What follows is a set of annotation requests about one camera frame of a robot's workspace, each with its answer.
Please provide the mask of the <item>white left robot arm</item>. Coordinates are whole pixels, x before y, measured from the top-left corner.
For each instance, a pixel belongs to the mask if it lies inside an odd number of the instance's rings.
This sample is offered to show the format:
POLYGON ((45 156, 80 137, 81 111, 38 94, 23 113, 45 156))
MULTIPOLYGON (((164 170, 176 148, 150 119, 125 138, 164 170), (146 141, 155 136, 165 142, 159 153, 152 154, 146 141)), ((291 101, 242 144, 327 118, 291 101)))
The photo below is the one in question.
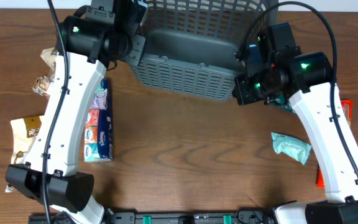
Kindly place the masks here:
POLYGON ((139 0, 93 1, 56 21, 55 78, 39 133, 6 181, 25 197, 56 209, 74 223, 107 223, 93 197, 94 177, 78 171, 86 117, 97 87, 117 61, 136 66, 145 49, 137 33, 148 6, 139 0))

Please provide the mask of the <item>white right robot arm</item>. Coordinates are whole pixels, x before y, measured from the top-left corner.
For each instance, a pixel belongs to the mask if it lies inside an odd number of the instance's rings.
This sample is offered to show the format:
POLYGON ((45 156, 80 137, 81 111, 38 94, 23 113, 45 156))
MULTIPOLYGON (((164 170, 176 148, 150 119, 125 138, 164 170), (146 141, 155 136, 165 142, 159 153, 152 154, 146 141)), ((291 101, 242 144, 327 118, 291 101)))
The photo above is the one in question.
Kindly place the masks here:
POLYGON ((306 130, 324 181, 325 200, 277 206, 270 221, 358 223, 358 145, 327 56, 303 54, 283 23, 260 31, 245 59, 246 72, 236 77, 233 96, 247 105, 283 95, 306 130))

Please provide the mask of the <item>beige cookie bag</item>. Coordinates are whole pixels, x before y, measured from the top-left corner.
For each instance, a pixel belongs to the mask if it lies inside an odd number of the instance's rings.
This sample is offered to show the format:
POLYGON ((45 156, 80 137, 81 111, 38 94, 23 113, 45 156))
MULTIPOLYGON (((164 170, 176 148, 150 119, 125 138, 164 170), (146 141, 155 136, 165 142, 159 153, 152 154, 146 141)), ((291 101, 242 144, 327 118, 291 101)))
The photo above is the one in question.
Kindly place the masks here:
POLYGON ((48 93, 48 89, 50 85, 54 83, 55 79, 55 69, 56 69, 56 56, 58 55, 58 50, 54 47, 49 49, 44 49, 40 54, 42 60, 46 63, 49 67, 49 71, 47 75, 38 77, 35 80, 35 83, 32 87, 35 93, 46 97, 47 99, 50 98, 50 94, 48 93))

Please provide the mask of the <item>green Nescafe coffee bag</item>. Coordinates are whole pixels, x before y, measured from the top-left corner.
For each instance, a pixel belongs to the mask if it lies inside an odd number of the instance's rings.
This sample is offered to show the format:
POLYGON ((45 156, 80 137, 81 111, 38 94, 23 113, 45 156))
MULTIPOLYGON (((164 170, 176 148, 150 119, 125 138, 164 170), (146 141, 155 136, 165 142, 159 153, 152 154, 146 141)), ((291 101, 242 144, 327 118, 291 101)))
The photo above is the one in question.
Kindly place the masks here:
POLYGON ((279 95, 277 98, 268 98, 264 101, 265 105, 273 105, 277 108, 280 108, 282 110, 285 110, 287 112, 295 114, 296 112, 291 107, 291 104, 289 101, 285 101, 285 98, 283 95, 279 95))

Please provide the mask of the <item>red San Remo spaghetti pack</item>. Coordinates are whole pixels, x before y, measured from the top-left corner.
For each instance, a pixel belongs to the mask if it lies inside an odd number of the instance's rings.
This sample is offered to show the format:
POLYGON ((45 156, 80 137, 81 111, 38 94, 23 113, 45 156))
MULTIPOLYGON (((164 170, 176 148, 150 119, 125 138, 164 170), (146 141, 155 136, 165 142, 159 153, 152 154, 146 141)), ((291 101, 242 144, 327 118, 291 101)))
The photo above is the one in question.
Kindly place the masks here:
MULTIPOLYGON (((341 108, 343 110, 343 113, 346 117, 346 121, 348 125, 351 125, 351 119, 352 119, 352 108, 353 108, 353 101, 351 100, 341 100, 341 108)), ((316 186, 318 188, 323 189, 324 188, 324 180, 323 175, 320 169, 320 166, 318 166, 317 171, 317 178, 316 178, 316 186)))

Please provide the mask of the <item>mint green small packet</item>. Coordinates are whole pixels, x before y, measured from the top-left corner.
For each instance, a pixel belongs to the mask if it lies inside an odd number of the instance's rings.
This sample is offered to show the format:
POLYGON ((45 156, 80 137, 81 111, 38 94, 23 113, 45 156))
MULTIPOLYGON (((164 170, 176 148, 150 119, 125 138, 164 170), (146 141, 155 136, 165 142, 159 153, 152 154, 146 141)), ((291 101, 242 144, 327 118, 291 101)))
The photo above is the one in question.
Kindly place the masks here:
POLYGON ((271 133, 273 150, 277 154, 284 153, 305 165, 312 146, 300 139, 279 133, 271 133))

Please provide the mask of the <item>beige snack bag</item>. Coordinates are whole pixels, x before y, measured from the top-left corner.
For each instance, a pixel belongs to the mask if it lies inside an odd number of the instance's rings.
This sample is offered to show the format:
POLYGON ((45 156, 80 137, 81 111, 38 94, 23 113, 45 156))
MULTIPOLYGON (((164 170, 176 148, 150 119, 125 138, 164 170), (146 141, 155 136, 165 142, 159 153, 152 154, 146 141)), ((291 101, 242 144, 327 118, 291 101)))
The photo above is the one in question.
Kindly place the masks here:
POLYGON ((38 135, 44 116, 31 116, 10 121, 13 134, 11 164, 23 164, 38 135))

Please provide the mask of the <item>Kleenex tissue multipack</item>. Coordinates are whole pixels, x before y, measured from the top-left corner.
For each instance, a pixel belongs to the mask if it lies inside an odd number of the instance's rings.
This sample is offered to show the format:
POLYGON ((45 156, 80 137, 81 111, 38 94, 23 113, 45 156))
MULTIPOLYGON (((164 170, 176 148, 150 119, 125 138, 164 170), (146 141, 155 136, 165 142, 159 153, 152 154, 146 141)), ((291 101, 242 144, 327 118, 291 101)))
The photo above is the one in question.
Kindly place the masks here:
POLYGON ((109 80, 97 87, 86 117, 84 161, 88 163, 113 160, 112 109, 109 80))

